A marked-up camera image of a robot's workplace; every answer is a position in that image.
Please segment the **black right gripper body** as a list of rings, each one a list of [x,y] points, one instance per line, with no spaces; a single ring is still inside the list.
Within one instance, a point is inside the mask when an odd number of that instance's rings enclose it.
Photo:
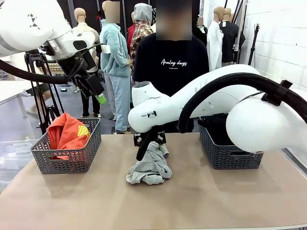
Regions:
[[[134,146],[147,146],[151,142],[156,142],[159,145],[166,143],[164,131],[148,131],[145,133],[136,133],[133,135]]]

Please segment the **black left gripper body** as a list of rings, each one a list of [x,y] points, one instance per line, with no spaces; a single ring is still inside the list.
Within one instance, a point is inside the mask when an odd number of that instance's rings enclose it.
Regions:
[[[89,50],[82,50],[71,57],[57,60],[65,76],[57,79],[57,84],[67,83],[76,74],[86,75],[86,72],[96,66],[94,57]]]

